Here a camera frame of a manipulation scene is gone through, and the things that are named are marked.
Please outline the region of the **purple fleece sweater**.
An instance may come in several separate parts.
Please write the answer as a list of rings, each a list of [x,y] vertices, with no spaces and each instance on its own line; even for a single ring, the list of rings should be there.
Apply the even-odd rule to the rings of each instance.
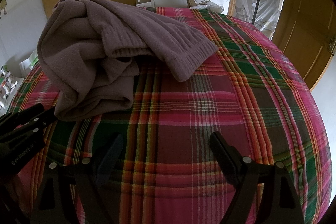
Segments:
[[[134,78],[149,56],[183,82],[216,51],[187,24],[110,0],[60,0],[37,46],[60,91],[55,115],[64,121],[130,108]]]

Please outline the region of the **red green plaid blanket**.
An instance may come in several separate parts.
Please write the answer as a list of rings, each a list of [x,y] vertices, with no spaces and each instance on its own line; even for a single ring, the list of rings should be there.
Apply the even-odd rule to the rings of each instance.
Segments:
[[[110,153],[102,223],[219,223],[234,195],[209,148],[218,131],[242,155],[281,161],[306,223],[329,205],[329,142],[309,88],[283,53],[251,24],[205,11],[157,8],[205,34],[218,51],[185,82],[150,60],[128,110],[45,129],[46,147],[14,180],[29,213],[45,167]]]

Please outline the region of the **wooden door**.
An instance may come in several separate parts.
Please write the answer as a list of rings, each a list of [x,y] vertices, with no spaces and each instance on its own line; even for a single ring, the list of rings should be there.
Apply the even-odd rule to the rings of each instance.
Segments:
[[[335,54],[333,0],[284,0],[272,41],[313,90]]]

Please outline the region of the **white cardboard box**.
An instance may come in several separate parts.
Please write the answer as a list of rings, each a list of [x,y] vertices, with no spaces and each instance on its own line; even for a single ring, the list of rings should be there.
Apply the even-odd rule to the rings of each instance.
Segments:
[[[138,0],[136,6],[145,7],[145,8],[155,7],[155,1],[154,0]]]

